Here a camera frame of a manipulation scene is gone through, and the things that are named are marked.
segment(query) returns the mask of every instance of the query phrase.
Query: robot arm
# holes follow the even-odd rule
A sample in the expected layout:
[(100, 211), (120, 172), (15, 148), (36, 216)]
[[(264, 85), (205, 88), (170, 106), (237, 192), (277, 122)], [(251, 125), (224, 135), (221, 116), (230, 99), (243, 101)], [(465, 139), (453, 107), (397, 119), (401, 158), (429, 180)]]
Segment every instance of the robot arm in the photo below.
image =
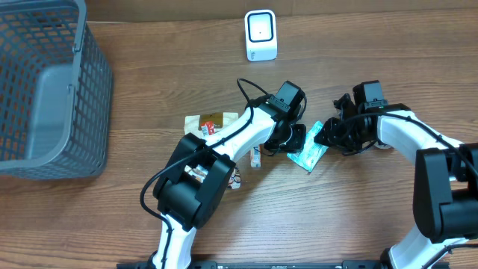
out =
[[(273, 133), (276, 122), (270, 115), (260, 108), (254, 109), (254, 118), (252, 124), (248, 125), (238, 136), (226, 141), (214, 149), (220, 155), (227, 155), (233, 162), (238, 161), (254, 146), (266, 143)], [(250, 110), (247, 108), (243, 115), (233, 122), (230, 126), (224, 128), (221, 132), (213, 134), (206, 138), (206, 145), (216, 143), (217, 141), (227, 137), (234, 131), (238, 130), (250, 117)], [(163, 215), (171, 223), (173, 233), (171, 242), (167, 250), (167, 259), (165, 268), (187, 268), (191, 263), (191, 247), (193, 246), (194, 237), (196, 236), (196, 227), (192, 227), (189, 231), (184, 231), (182, 224), (170, 215)], [(156, 268), (162, 268), (162, 256), (167, 241), (167, 226), (162, 226), (161, 240), (157, 254), (152, 259), (152, 263)]]
[[(254, 114), (251, 124), (207, 155), (186, 163), (191, 167), (201, 165), (208, 171), (202, 183), (184, 172), (186, 164), (178, 165), (173, 173), (158, 180), (153, 195), (158, 199), (159, 211), (171, 223), (173, 231), (167, 247), (169, 231), (163, 225), (158, 251), (149, 261), (150, 268), (186, 269), (189, 266), (196, 230), (203, 227), (216, 210), (235, 162), (254, 146), (263, 143), (271, 152), (279, 149), (295, 152), (302, 149), (305, 126), (295, 122), (304, 96), (299, 87), (286, 81), (275, 96), (262, 96), (252, 100), (250, 104)], [(168, 166), (235, 133), (248, 123), (250, 116), (251, 110), (246, 107), (237, 121), (205, 140), (186, 134), (176, 147)], [(163, 257), (165, 247), (167, 254)]]
[[(384, 251), (381, 260), (390, 269), (430, 268), (446, 254), (443, 253), (445, 247), (463, 244), (477, 236), (478, 217), (474, 217), (478, 214), (476, 183), (471, 183), (467, 190), (452, 191), (450, 187), (450, 181), (456, 179), (461, 182), (475, 182), (476, 179), (466, 176), (461, 160), (447, 146), (411, 122), (422, 123), (409, 108), (402, 104), (389, 105), (378, 81), (354, 87), (353, 95), (355, 104), (348, 94), (334, 101), (334, 106), (341, 110), (341, 118), (329, 119), (315, 142), (351, 152), (360, 151), (363, 143), (379, 142), (382, 146), (394, 147), (415, 164), (413, 211), (416, 224), (399, 244)], [(401, 116), (402, 119), (357, 116), (376, 112)], [(359, 120), (346, 128), (340, 125), (352, 117)], [(478, 157), (476, 144), (463, 145), (430, 127), (428, 129), (459, 148), (472, 164), (478, 164), (478, 159), (474, 160)]]

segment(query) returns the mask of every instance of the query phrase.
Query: wooden table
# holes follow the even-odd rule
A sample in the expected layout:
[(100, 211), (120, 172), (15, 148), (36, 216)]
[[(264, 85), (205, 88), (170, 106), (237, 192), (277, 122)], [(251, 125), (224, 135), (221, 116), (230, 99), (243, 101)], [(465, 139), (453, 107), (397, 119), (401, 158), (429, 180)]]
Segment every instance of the wooden table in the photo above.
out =
[[(379, 79), (390, 103), (407, 104), (447, 136), (478, 141), (477, 25), (478, 10), (278, 18), (279, 57), (263, 63), (246, 60), (242, 19), (91, 25), (115, 75), (108, 168), (96, 180), (2, 179), (0, 268), (146, 259), (161, 223), (140, 207), (140, 189), (171, 156), (186, 115), (243, 110), (238, 77), (271, 93), (285, 80), (299, 85), (309, 128), (335, 114), (333, 99)], [(257, 170), (248, 158), (238, 166), (243, 185), (198, 232), (198, 259), (377, 259), (414, 224), (414, 168), (392, 149), (349, 158), (330, 149), (311, 174), (284, 155)], [(152, 196), (147, 202), (155, 206)], [(472, 250), (449, 260), (478, 265)]]

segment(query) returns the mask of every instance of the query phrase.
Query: blue packet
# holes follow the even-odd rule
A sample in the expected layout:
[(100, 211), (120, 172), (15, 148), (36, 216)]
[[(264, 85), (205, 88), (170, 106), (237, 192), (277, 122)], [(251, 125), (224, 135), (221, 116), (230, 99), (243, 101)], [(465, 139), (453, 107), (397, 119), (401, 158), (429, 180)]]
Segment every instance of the blue packet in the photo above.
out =
[(308, 172), (312, 172), (315, 164), (317, 164), (320, 158), (322, 158), (322, 155), (328, 149), (327, 146), (314, 142), (314, 137), (320, 132), (322, 127), (323, 124), (321, 122), (316, 122), (314, 127), (312, 127), (305, 136), (304, 149), (297, 153), (287, 154), (287, 157), (289, 157), (290, 160), (303, 167)]

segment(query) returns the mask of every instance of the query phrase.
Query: gray plastic basket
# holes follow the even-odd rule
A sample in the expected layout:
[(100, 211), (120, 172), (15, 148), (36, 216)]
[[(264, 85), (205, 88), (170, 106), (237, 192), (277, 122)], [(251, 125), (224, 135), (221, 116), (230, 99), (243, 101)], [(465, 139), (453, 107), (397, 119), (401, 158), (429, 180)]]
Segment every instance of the gray plastic basket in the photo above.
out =
[(84, 0), (0, 2), (0, 173), (99, 175), (113, 73)]

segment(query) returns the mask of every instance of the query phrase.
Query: black cable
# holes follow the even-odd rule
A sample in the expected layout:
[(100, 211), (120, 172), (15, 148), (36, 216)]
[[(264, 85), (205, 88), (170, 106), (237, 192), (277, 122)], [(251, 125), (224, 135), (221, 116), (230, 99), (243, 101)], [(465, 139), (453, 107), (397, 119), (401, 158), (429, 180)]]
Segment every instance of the black cable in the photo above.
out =
[(239, 81), (244, 81), (246, 83), (249, 83), (251, 84), (252, 86), (258, 88), (261, 92), (263, 92), (265, 95), (269, 95), (269, 93), (267, 93), (267, 91), (265, 91), (263, 88), (261, 88), (261, 86), (257, 85), (256, 83), (252, 82), (252, 81), (248, 81), (247, 79), (245, 78), (238, 78), (238, 85), (239, 85), (239, 88), (242, 89), (242, 87), (240, 86), (240, 83)]
[(231, 178), (233, 182), (240, 183), (240, 180), (239, 181), (236, 180), (236, 175), (233, 175)]
[(370, 143), (369, 143), (365, 148), (363, 148), (363, 149), (359, 149), (359, 150), (356, 150), (356, 151), (354, 151), (354, 152), (342, 152), (342, 155), (347, 157), (347, 156), (352, 156), (352, 155), (355, 155), (355, 154), (362, 153), (362, 152), (364, 152), (365, 150), (371, 148), (373, 145), (375, 145), (375, 143), (376, 143), (376, 140), (370, 142)]
[(357, 107), (357, 112), (360, 114), (361, 113), (361, 110), (364, 108), (365, 106), (365, 102), (361, 103), (360, 105), (358, 105)]
[(304, 112), (307, 108), (307, 96), (305, 96), (305, 93), (304, 93), (304, 109), (302, 109), (302, 111), (300, 111), (300, 113), (297, 115), (297, 118), (295, 120), (292, 120), (289, 125), (292, 126), (294, 124), (296, 124), (300, 119), (302, 119), (302, 116), (304, 115)]
[(443, 250), (440, 250), (439, 253), (433, 256), (431, 260), (429, 260), (424, 266), (422, 266), (422, 269), (428, 269), (430, 266), (438, 262), (443, 255), (457, 248), (478, 248), (478, 244), (454, 244), (450, 246), (445, 246)]
[(400, 119), (400, 120), (408, 121), (410, 123), (414, 123), (416, 126), (422, 128), (426, 133), (428, 133), (430, 136), (435, 138), (437, 140), (437, 142), (443, 144), (444, 146), (446, 146), (449, 149), (451, 149), (452, 151), (454, 151), (456, 153), (456, 155), (459, 156), (460, 159), (465, 163), (465, 166), (473, 174), (473, 176), (478, 179), (478, 172), (475, 169), (475, 167), (457, 148), (455, 148), (452, 144), (446, 142), (446, 140), (443, 139), (443, 137), (441, 135), (436, 134), (428, 126), (426, 126), (422, 122), (419, 122), (417, 120), (413, 120), (411, 117), (404, 117), (404, 116), (400, 116), (400, 115), (396, 115), (396, 114), (381, 113), (381, 112), (358, 114), (358, 115), (352, 116), (352, 117), (340, 122), (339, 124), (337, 124), (336, 127), (335, 127), (336, 128), (335, 130), (338, 130), (338, 127), (341, 126), (341, 125), (345, 125), (346, 123), (353, 122), (353, 121), (358, 120), (362, 117), (375, 117), (375, 116), (378, 116), (378, 117), (381, 117), (381, 116), (393, 117), (393, 118), (397, 118), (397, 119)]
[(343, 141), (345, 138), (349, 137), (350, 133), (354, 130), (354, 128), (356, 127), (356, 123), (352, 123), (351, 126), (349, 126), (349, 128), (347, 129), (347, 131), (344, 133), (344, 135), (342, 135), (339, 139), (339, 141)]
[(257, 150), (257, 149), (254, 149), (254, 150), (255, 150), (256, 152), (259, 152), (259, 153), (261, 153), (262, 155), (266, 155), (266, 156), (269, 156), (269, 157), (273, 157), (273, 156), (275, 156), (277, 153), (279, 153), (279, 152), (280, 152), (281, 148), (280, 148), (280, 147), (278, 147), (278, 148), (277, 148), (277, 150), (276, 150), (275, 152), (273, 152), (273, 153), (270, 153), (270, 154), (263, 153), (262, 151), (259, 151), (259, 150)]
[(163, 252), (163, 258), (161, 259), (161, 263), (162, 263), (162, 266), (161, 268), (164, 269), (165, 265), (166, 265), (166, 256), (167, 256), (167, 250), (170, 246), (170, 242), (171, 242), (171, 237), (173, 235), (173, 229), (171, 227), (171, 223), (168, 221), (168, 219), (166, 219), (165, 217), (161, 216), (161, 214), (158, 214), (157, 212), (153, 211), (152, 209), (150, 209), (145, 201), (144, 201), (144, 196), (146, 194), (146, 191), (148, 190), (149, 186), (151, 186), (151, 184), (156, 181), (156, 179), (158, 179), (161, 175), (163, 175), (165, 172), (167, 172), (168, 170), (172, 169), (173, 167), (179, 165), (179, 164), (182, 164), (183, 162), (185, 161), (189, 161), (190, 159), (198, 156), (198, 155), (201, 155), (201, 154), (204, 154), (206, 153), (207, 151), (213, 149), (214, 147), (216, 146), (219, 146), (221, 144), (224, 144), (226, 141), (230, 140), (231, 138), (233, 138), (234, 136), (236, 136), (237, 134), (239, 134), (240, 132), (242, 132), (245, 128), (247, 128), (247, 126), (252, 123), (252, 119), (254, 118), (254, 109), (252, 107), (252, 104), (251, 104), (251, 101), (249, 99), (249, 97), (247, 96), (246, 94), (246, 91), (244, 91), (244, 89), (242, 88), (242, 86), (240, 85), (240, 82), (241, 81), (244, 81), (246, 83), (249, 83), (251, 84), (252, 86), (255, 86), (257, 87), (261, 92), (265, 93), (266, 95), (269, 96), (269, 93), (267, 93), (265, 90), (263, 90), (261, 87), (259, 87), (257, 84), (251, 82), (251, 81), (248, 81), (244, 78), (238, 78), (237, 80), (237, 83), (238, 83), (238, 87), (239, 87), (239, 90), (241, 91), (241, 93), (244, 95), (244, 98), (246, 98), (246, 101), (247, 101), (247, 104), (249, 105), (249, 108), (250, 108), (250, 111), (251, 111), (251, 115), (249, 117), (249, 119), (247, 120), (247, 122), (241, 126), (238, 130), (236, 130), (235, 132), (233, 132), (232, 134), (228, 135), (227, 137), (219, 140), (218, 142), (210, 145), (210, 146), (207, 146), (203, 149), (200, 149), (194, 153), (191, 153), (189, 156), (175, 162), (174, 164), (171, 164), (170, 166), (168, 167), (165, 167), (163, 170), (157, 172), (151, 179), (148, 180), (148, 182), (144, 185), (143, 189), (141, 190), (141, 193), (140, 193), (140, 204), (141, 204), (141, 207), (148, 213), (150, 213), (152, 216), (162, 220), (166, 226), (167, 226), (167, 239), (166, 239), (166, 244), (164, 245), (164, 252)]

